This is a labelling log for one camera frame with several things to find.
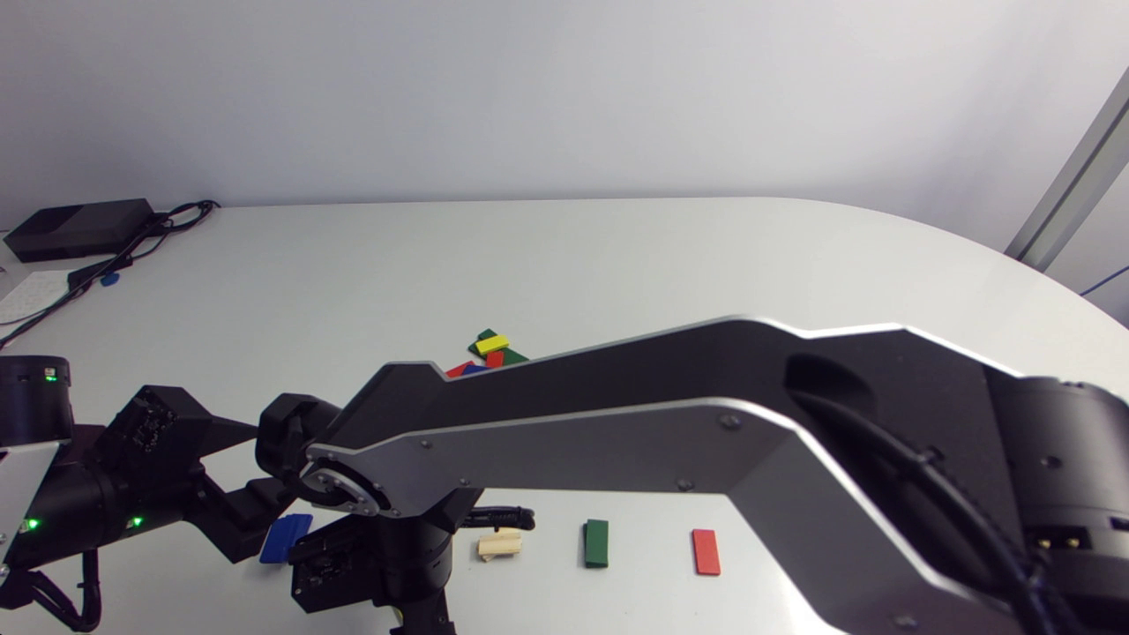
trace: blue block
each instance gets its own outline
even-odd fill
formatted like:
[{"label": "blue block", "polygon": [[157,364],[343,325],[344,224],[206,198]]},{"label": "blue block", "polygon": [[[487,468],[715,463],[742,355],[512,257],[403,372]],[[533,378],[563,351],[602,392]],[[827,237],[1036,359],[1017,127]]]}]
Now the blue block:
[{"label": "blue block", "polygon": [[259,554],[261,563],[285,563],[290,555],[290,547],[299,538],[309,531],[309,523],[314,516],[309,514],[287,514],[274,521],[270,532],[266,533],[266,541],[263,542],[263,553]]}]

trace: white paper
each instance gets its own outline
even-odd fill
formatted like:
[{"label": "white paper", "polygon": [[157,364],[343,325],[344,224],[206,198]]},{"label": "white paper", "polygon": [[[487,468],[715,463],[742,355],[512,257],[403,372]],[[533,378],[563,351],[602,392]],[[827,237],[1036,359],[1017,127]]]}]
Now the white paper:
[{"label": "white paper", "polygon": [[[67,293],[67,275],[63,271],[33,271],[10,294],[0,299],[0,322],[10,322],[51,306]],[[19,324],[0,327],[0,337],[19,328]]]}]

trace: colored block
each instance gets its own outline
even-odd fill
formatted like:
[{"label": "colored block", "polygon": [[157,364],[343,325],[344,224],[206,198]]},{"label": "colored block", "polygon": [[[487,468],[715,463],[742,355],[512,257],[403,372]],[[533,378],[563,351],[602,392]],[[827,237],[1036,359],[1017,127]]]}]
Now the colored block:
[{"label": "colored block", "polygon": [[478,345],[479,345],[480,341],[488,340],[488,339],[493,338],[493,337],[498,337],[498,333],[493,332],[490,329],[487,329],[487,330],[482,331],[481,333],[479,333],[479,337],[474,340],[474,343],[472,343],[471,346],[466,347],[466,350],[470,350],[474,355],[478,355],[479,357],[482,357],[483,359],[485,359],[485,354],[484,353],[479,353]]},{"label": "colored block", "polygon": [[489,355],[496,350],[501,350],[507,346],[509,346],[509,340],[506,339],[506,336],[495,336],[492,338],[474,342],[474,349],[479,351],[479,355]]},{"label": "colored block", "polygon": [[607,521],[588,519],[584,525],[584,566],[607,567]]},{"label": "colored block", "polygon": [[290,555],[290,547],[294,547],[299,538],[306,536],[313,520],[314,516],[309,514],[287,514],[274,521],[271,530],[266,533],[263,551],[259,554],[259,562],[285,563],[287,556]]},{"label": "colored block", "polygon": [[504,527],[493,533],[488,533],[479,538],[479,557],[488,563],[495,556],[513,556],[520,553],[520,530]]},{"label": "colored block", "polygon": [[717,536],[712,529],[695,529],[694,566],[698,575],[721,575],[721,560],[717,557]]},{"label": "colored block", "polygon": [[530,360],[528,357],[522,355],[520,353],[514,350],[513,348],[504,348],[501,349],[501,354],[504,356],[501,359],[502,366],[509,366],[510,364],[520,364],[522,362]]},{"label": "colored block", "polygon": [[448,377],[460,377],[460,376],[463,375],[463,371],[465,371],[467,366],[473,366],[473,365],[474,365],[474,362],[467,362],[466,364],[460,364],[458,366],[455,366],[454,368],[447,371],[447,376]]}]

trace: silver arm panel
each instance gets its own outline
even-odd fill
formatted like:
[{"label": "silver arm panel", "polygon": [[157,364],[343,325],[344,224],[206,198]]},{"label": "silver arm panel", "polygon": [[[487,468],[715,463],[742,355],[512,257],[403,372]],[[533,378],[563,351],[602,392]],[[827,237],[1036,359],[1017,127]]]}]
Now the silver arm panel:
[{"label": "silver arm panel", "polygon": [[[56,452],[58,441],[0,447],[0,484],[3,484],[0,487],[0,563],[8,556],[11,541],[24,524],[24,514],[32,505]],[[0,573],[7,576],[7,569],[2,567],[0,565]]]},{"label": "silver arm panel", "polygon": [[1018,635],[1004,603],[926,564],[814,436],[729,398],[406,433],[349,450],[314,444],[386,495],[380,510],[327,468],[307,485],[349,492],[357,514],[417,515],[457,487],[725,494],[829,624],[887,634]]}]

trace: black box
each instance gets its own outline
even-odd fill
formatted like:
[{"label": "black box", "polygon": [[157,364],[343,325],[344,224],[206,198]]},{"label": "black box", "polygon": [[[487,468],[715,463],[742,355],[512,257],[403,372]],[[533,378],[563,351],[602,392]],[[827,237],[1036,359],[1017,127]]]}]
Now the black box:
[{"label": "black box", "polygon": [[12,229],[3,242],[20,262],[117,253],[152,217],[145,199],[49,207]]}]

